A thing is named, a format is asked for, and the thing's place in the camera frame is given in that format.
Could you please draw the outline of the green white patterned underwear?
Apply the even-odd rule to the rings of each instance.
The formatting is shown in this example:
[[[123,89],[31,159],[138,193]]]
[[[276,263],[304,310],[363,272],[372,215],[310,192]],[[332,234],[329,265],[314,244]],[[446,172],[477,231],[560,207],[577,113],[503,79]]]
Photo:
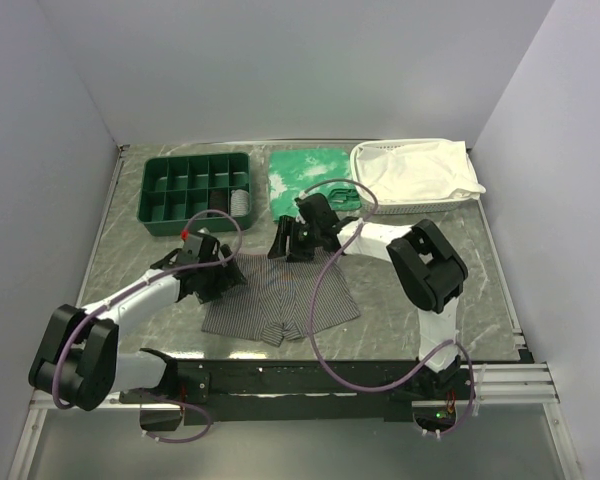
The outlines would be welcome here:
[[[308,187],[324,180],[351,179],[349,154],[337,148],[274,151],[268,162],[268,198],[274,222],[283,215],[295,217],[295,199]],[[354,185],[333,182],[312,193],[323,194],[334,211],[350,212],[361,207]]]

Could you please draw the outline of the green compartment organizer tray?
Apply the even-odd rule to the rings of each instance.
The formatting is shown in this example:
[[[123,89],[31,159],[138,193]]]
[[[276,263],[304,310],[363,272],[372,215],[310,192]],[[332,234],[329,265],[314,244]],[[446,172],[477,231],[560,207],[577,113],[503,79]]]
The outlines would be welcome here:
[[[234,229],[230,220],[208,208],[209,191],[245,189],[250,194],[250,212],[232,217],[241,229],[254,223],[254,192],[250,157],[245,152],[207,153],[155,157],[144,165],[137,219],[155,237],[178,236],[189,219],[198,215],[197,228],[211,232]]]

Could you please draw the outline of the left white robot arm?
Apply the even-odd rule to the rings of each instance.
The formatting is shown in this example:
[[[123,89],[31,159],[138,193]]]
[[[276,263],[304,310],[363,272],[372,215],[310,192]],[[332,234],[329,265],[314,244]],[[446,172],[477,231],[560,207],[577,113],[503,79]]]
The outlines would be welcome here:
[[[176,360],[152,349],[123,354],[120,339],[188,296],[208,303],[246,282],[228,245],[204,232],[183,239],[126,288],[83,307],[58,307],[30,367],[29,384],[52,395],[59,408],[85,411],[112,392],[144,389],[159,402],[173,398],[179,388]]]

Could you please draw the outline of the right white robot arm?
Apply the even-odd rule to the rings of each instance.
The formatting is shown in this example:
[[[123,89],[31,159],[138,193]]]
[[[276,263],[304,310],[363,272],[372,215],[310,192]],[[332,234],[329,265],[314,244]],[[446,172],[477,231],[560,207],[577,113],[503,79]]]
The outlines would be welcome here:
[[[268,257],[306,262],[318,248],[332,254],[318,283],[343,254],[393,266],[405,295],[418,310],[418,359],[427,367],[417,376],[418,387],[433,399],[449,391],[453,376],[448,367],[459,355],[456,313],[468,268],[441,230],[429,220],[386,225],[354,217],[319,222],[283,216]]]

